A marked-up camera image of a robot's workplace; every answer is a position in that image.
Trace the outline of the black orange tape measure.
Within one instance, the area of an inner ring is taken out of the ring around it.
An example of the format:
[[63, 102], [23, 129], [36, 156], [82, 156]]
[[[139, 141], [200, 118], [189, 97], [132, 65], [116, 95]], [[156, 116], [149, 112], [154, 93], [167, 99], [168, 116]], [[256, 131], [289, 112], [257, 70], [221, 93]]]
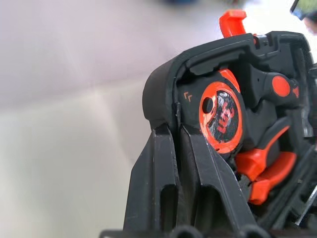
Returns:
[[224, 159], [236, 155], [244, 138], [245, 105], [229, 69], [177, 83], [180, 121], [198, 129]]

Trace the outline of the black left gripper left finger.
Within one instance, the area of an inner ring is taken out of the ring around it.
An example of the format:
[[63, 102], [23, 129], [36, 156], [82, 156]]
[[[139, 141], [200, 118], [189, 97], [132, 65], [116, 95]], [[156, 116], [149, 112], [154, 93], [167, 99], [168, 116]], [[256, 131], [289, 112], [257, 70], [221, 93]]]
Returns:
[[184, 223], [180, 153], [169, 126], [164, 123], [152, 130], [132, 168], [125, 228], [169, 232]]

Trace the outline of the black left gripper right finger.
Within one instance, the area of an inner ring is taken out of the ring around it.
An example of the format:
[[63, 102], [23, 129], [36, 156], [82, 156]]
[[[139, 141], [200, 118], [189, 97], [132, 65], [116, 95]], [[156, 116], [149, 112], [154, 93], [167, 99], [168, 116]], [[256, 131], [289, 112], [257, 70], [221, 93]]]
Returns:
[[234, 172], [198, 129], [181, 126], [180, 159], [191, 225], [235, 233], [257, 225]]

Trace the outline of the black plastic tool case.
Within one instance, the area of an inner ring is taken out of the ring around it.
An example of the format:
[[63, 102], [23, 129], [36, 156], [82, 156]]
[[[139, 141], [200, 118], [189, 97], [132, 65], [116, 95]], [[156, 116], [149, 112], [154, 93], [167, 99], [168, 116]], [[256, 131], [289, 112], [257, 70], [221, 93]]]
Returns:
[[229, 69], [239, 84], [244, 64], [264, 72], [280, 73], [296, 81], [299, 87], [299, 107], [282, 113], [293, 123], [288, 136], [297, 155], [295, 165], [286, 179], [269, 192], [263, 204], [250, 203], [251, 183], [237, 172], [235, 162], [236, 156], [246, 151], [244, 125], [240, 150], [228, 160], [221, 157], [234, 172], [257, 225], [248, 226], [239, 233], [201, 232], [190, 224], [184, 196], [185, 223], [169, 232], [146, 231], [151, 235], [166, 238], [317, 238], [317, 202], [312, 200], [312, 190], [317, 188], [317, 65], [312, 62], [310, 46], [302, 34], [286, 31], [250, 34], [242, 23], [245, 16], [242, 10], [227, 11], [219, 20], [222, 39], [191, 48], [153, 71], [143, 91], [144, 116], [151, 130], [164, 123], [169, 126], [180, 153], [180, 129], [186, 125], [180, 121], [177, 90], [180, 80]]

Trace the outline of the orange handled combination pliers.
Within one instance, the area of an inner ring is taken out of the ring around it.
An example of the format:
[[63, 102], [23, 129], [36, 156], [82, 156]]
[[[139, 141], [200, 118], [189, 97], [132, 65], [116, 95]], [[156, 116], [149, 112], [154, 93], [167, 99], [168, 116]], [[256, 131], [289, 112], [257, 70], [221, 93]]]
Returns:
[[274, 163], [268, 166], [268, 153], [268, 148], [255, 148], [239, 153], [235, 158], [237, 172], [251, 183], [248, 201], [254, 205], [266, 201], [269, 192], [290, 174], [297, 159], [293, 152], [280, 152]]

